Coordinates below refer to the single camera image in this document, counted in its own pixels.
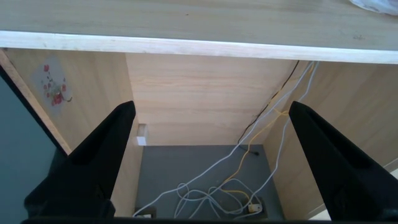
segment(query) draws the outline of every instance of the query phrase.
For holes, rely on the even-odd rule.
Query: wooden desk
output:
[[[134,127],[148,125],[150,145],[235,144],[261,108],[278,93],[275,103],[308,61],[317,60],[323,62],[304,103],[380,164],[397,167],[396,17],[346,0],[0,5],[0,63],[67,152],[131,99]],[[62,64],[73,95],[56,114],[31,80],[48,57]],[[305,85],[278,109],[287,109]],[[264,144],[271,169],[283,120],[256,142]],[[142,154],[135,134],[136,128],[112,198],[121,216],[134,208]],[[322,199],[291,128],[287,135],[274,180],[286,218],[304,219],[322,207]]]

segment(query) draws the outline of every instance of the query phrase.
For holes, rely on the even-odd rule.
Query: yellow cable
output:
[[[248,198],[248,200],[250,200],[250,197],[247,195],[247,193],[243,192],[241,190],[223,190],[223,191],[229,192],[229,193],[241,193],[241,194],[244,194],[244,196],[246,196]]]
[[[229,181],[231,178],[233,178],[239,171],[240,171],[240,169],[242,168],[242,164],[243,164],[243,160],[244,160],[244,158],[247,156],[247,154],[249,153],[249,151],[250,151],[250,145],[251,145],[251,143],[253,142],[253,140],[255,140],[257,137],[258,137],[258,135],[260,135],[265,129],[267,129],[270,125],[272,125],[273,123],[275,123],[275,121],[280,117],[280,116],[287,116],[288,115],[288,111],[283,111],[283,112],[279,112],[277,109],[274,109],[277,113],[279,113],[279,115],[274,119],[274,120],[272,120],[267,126],[265,126],[264,128],[262,128],[251,140],[250,140],[250,142],[249,142],[249,145],[248,145],[248,149],[247,149],[247,151],[244,153],[244,155],[243,155],[243,157],[242,157],[242,159],[241,159],[241,163],[239,164],[239,168],[237,169],[237,171],[234,173],[234,174],[232,174],[230,177],[228,177],[226,180],[224,180],[224,183],[225,182],[227,182],[227,181]],[[229,192],[229,193],[241,193],[241,194],[244,194],[245,196],[246,196],[246,198],[248,198],[248,200],[250,200],[250,197],[247,195],[247,193],[245,193],[245,192],[243,192],[243,191],[241,191],[241,190],[222,190],[222,191],[224,191],[224,192]]]

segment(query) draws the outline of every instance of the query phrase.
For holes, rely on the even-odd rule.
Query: gray floor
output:
[[[229,154],[232,148],[233,146],[145,147],[136,206],[145,206],[162,192],[176,188],[181,182],[188,182]],[[236,178],[242,180],[250,189],[256,190],[268,178],[270,170],[262,146],[254,146],[252,148],[254,151],[259,152],[260,155],[249,154]],[[220,185],[222,181],[236,171],[243,153],[244,151],[237,149],[230,158],[194,181],[189,187],[207,191],[211,186]],[[227,185],[226,188],[230,190],[243,189],[240,185],[233,183]],[[236,196],[245,199],[244,195],[236,194]],[[283,219],[280,202],[272,181],[258,193],[258,196],[264,200],[271,220]],[[238,208],[238,204],[233,199],[225,197],[223,194],[218,193],[216,198],[222,206],[230,210]],[[157,218],[173,218],[178,200],[178,195],[173,192],[164,195],[153,204],[156,207]],[[187,203],[179,218],[188,218],[197,205],[198,203],[196,202]],[[212,211],[209,203],[205,202],[193,218],[212,220],[217,219],[217,216]]]

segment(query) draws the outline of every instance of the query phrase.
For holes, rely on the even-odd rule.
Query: white cable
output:
[[[301,100],[308,94],[308,91],[309,91],[309,89],[310,89],[310,87],[311,87],[312,79],[313,79],[313,77],[314,77],[314,74],[315,74],[316,70],[318,69],[318,66],[319,66],[319,62],[317,62],[317,63],[315,64],[315,67],[314,67],[314,69],[313,69],[313,71],[312,71],[310,80],[308,81],[307,90],[306,90],[305,93],[300,97],[300,99],[299,99],[298,101],[301,101]],[[278,156],[277,156],[277,158],[276,158],[275,169],[274,169],[274,171],[272,171],[272,173],[271,173],[271,175],[268,177],[268,179],[261,185],[261,187],[260,187],[259,189],[257,189],[257,190],[251,195],[249,201],[251,201],[251,200],[253,199],[253,196],[256,195],[256,194],[268,183],[268,181],[271,179],[271,177],[275,174],[276,170],[278,169],[279,157],[280,157],[280,153],[281,153],[281,151],[282,151],[282,146],[283,146],[283,144],[284,144],[286,127],[287,127],[289,121],[290,121],[290,118],[287,119],[287,121],[286,121],[286,123],[285,123],[285,126],[284,126],[284,130],[283,130],[283,132],[282,132],[282,139],[280,140],[280,145],[279,145],[279,150],[278,150]]]
[[[178,215],[180,214],[180,212],[181,212],[182,209],[183,209],[183,206],[185,205],[185,203],[184,203],[183,206],[180,207],[180,204],[181,204],[182,201],[184,201],[184,202],[186,202],[186,201],[195,202],[195,201],[201,200],[199,206],[197,206],[197,209],[190,215],[189,218],[193,217],[193,216],[196,214],[196,212],[199,211],[200,207],[203,205],[203,203],[204,203],[206,200],[209,200],[210,205],[211,205],[213,211],[215,212],[215,214],[216,214],[218,217],[220,217],[220,216],[218,215],[217,211],[214,209],[214,205],[215,205],[218,209],[220,209],[221,211],[223,211],[225,214],[232,214],[232,215],[239,215],[239,214],[241,214],[241,213],[243,212],[243,210],[244,210],[244,207],[242,206],[242,203],[239,201],[239,199],[237,199],[237,198],[236,198],[235,196],[233,196],[231,193],[229,193],[229,192],[224,192],[224,191],[222,191],[222,189],[221,189],[222,186],[226,185],[227,183],[229,183],[229,182],[231,182],[231,181],[237,181],[237,182],[239,182],[240,184],[243,185],[243,187],[245,187],[246,189],[248,189],[248,190],[250,191],[251,194],[253,193],[253,191],[250,190],[250,188],[249,188],[248,186],[246,186],[243,182],[241,182],[241,181],[238,180],[238,179],[230,179],[229,181],[226,181],[225,183],[222,183],[222,184],[221,184],[220,186],[218,186],[217,188],[216,188],[216,187],[210,187],[208,193],[203,192],[203,191],[201,191],[201,190],[189,190],[189,188],[187,187],[188,192],[187,192],[184,196],[181,196],[179,193],[177,193],[178,196],[180,197],[180,201],[179,201],[179,203],[178,203],[178,205],[177,205],[177,208],[176,208],[176,211],[175,211],[175,213],[174,213],[174,218],[177,218],[177,217],[178,217]],[[237,210],[233,210],[233,211],[227,211],[227,210],[225,210],[225,209],[214,199],[214,197],[211,196],[211,194],[215,193],[215,192],[218,191],[218,190],[220,190],[220,192],[222,192],[222,193],[224,193],[224,194],[228,194],[229,196],[231,196],[232,198],[234,198],[235,201],[237,201],[237,202],[239,203],[240,208],[237,209]],[[187,197],[187,195],[189,195],[189,194],[192,193],[192,192],[198,192],[198,193],[201,193],[201,194],[203,194],[203,195],[205,195],[205,196],[204,196],[204,197],[201,197],[201,198],[195,198],[195,199],[185,198],[185,197]]]
[[[288,91],[282,98],[280,98],[280,99],[277,101],[277,103],[276,103],[266,114],[262,115],[262,116],[253,124],[252,128],[251,128],[250,131],[247,133],[247,135],[245,135],[245,137],[243,137],[242,140],[240,140],[240,142],[238,142],[238,144],[233,148],[233,150],[232,150],[227,156],[225,156],[225,157],[221,158],[219,161],[215,162],[213,165],[211,165],[209,168],[207,168],[205,171],[203,171],[200,175],[198,175],[198,176],[196,176],[195,178],[193,178],[192,180],[188,181],[186,184],[184,184],[184,185],[182,185],[182,186],[180,186],[180,187],[177,187],[176,189],[168,190],[168,191],[165,191],[165,192],[161,193],[157,198],[155,198],[155,200],[151,201],[150,203],[148,203],[148,204],[145,205],[144,207],[140,208],[140,209],[139,209],[138,211],[136,211],[132,216],[135,217],[137,214],[139,214],[139,213],[140,213],[141,211],[143,211],[145,208],[151,206],[153,203],[155,203],[156,201],[158,201],[158,199],[160,199],[163,195],[168,194],[168,193],[172,193],[172,192],[175,192],[175,191],[178,191],[178,190],[182,189],[185,185],[191,184],[193,181],[199,179],[200,177],[202,177],[203,175],[205,175],[209,170],[211,170],[212,168],[214,168],[215,166],[217,166],[220,162],[222,162],[222,161],[224,161],[225,159],[229,158],[229,157],[234,153],[234,151],[240,146],[240,144],[241,144],[244,140],[246,140],[246,138],[253,132],[253,130],[254,130],[254,128],[256,128],[258,122],[260,122],[263,118],[265,118],[267,115],[269,115],[269,114],[272,112],[272,110],[273,110],[273,109],[274,109],[286,96],[288,96],[289,94],[291,94],[291,93],[297,88],[297,86],[299,85],[299,83],[302,81],[304,75],[308,72],[308,69],[313,65],[313,63],[314,63],[314,62],[310,62],[310,63],[308,64],[307,68],[304,70],[303,75],[299,78],[299,80],[298,80],[298,82],[296,83],[296,85],[295,85],[290,91]],[[254,194],[258,193],[258,191],[260,191],[260,190],[267,184],[268,180],[269,180],[271,177],[272,177],[272,176],[270,176],[270,177],[267,179],[266,183],[264,183],[264,185],[263,185],[259,190],[255,191]]]
[[[310,77],[310,79],[309,79],[309,81],[308,81],[308,86],[307,86],[307,89],[306,89],[305,93],[300,97],[300,99],[299,99],[298,101],[301,101],[301,100],[308,94],[308,91],[309,91],[309,89],[310,89],[310,87],[311,87],[312,80],[313,80],[313,77],[314,77],[314,74],[315,74],[317,68],[318,68],[318,63],[314,66],[314,69],[313,69],[313,72],[312,72],[312,74],[311,74],[311,77]],[[284,142],[284,139],[285,139],[285,131],[286,131],[286,127],[287,127],[289,121],[290,121],[290,119],[288,119],[288,120],[286,121],[286,123],[285,123],[285,125],[284,125],[284,128],[283,128],[282,139],[281,139],[281,141],[280,141],[280,146],[279,146],[279,150],[278,150],[278,156],[277,156],[277,161],[276,161],[275,169],[274,169],[274,171],[272,172],[272,174],[268,177],[268,179],[264,182],[264,184],[263,184],[259,189],[257,189],[257,190],[253,193],[253,192],[252,192],[247,186],[245,186],[240,180],[236,179],[237,181],[239,181],[241,184],[243,184],[243,185],[252,193],[252,196],[251,196],[249,202],[252,200],[253,197],[256,197],[257,201],[259,201],[259,199],[257,198],[257,195],[256,195],[256,194],[258,193],[258,191],[260,191],[260,190],[268,183],[268,181],[269,181],[269,180],[271,179],[271,177],[275,174],[275,172],[276,172],[276,170],[277,170],[277,168],[278,168],[278,165],[279,165],[279,157],[280,157],[280,153],[281,153],[281,151],[282,151],[283,142]],[[225,183],[221,184],[216,190],[220,190],[220,188],[221,188],[224,184],[225,184]],[[210,205],[211,205],[213,211],[216,213],[217,217],[220,218],[220,216],[218,215],[217,211],[214,209],[213,204],[212,204],[212,201],[215,201],[215,199],[212,198],[212,196],[211,196],[210,194],[207,195],[206,197],[208,197],[208,198],[204,198],[204,197],[203,197],[203,198],[199,198],[200,200],[203,200],[203,201],[201,202],[201,204],[199,204],[199,206],[197,207],[197,209],[195,210],[195,212],[190,216],[190,218],[193,217],[194,214],[196,214],[196,212],[199,210],[199,208],[201,207],[201,205],[203,204],[203,202],[204,202],[206,199],[208,199],[208,200],[210,201]],[[226,214],[234,213],[234,212],[237,212],[237,211],[242,212],[242,210],[243,210],[244,208],[246,208],[246,207],[249,205],[249,202],[248,202],[245,206],[243,206],[243,207],[241,206],[241,208],[240,208],[239,210],[229,211],[229,212],[225,212],[225,211],[224,211],[222,208],[220,208],[219,206],[217,206],[217,207],[220,208],[220,209],[221,209],[223,212],[225,212]],[[249,216],[252,216],[252,215],[256,215],[256,214],[258,214],[258,213],[260,213],[260,212],[242,215],[242,216],[236,217],[236,218],[234,218],[234,219],[249,217]]]

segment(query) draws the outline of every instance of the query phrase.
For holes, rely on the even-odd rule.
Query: plastic bag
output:
[[[349,0],[353,4],[377,13],[398,16],[398,0]]]

